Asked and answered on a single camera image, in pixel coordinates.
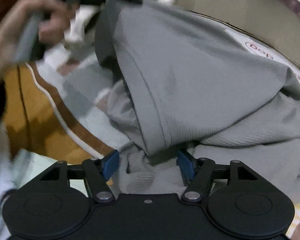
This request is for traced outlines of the person's left hand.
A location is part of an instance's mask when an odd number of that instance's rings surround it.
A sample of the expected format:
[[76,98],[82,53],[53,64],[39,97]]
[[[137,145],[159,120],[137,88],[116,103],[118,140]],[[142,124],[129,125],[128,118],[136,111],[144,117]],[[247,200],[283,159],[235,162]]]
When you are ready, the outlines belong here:
[[32,16],[40,12],[51,14],[48,20],[37,21],[36,30],[29,35],[30,40],[37,35],[40,42],[55,45],[61,42],[64,32],[70,28],[77,8],[77,4],[61,0],[18,0],[0,22],[0,82],[15,60]]

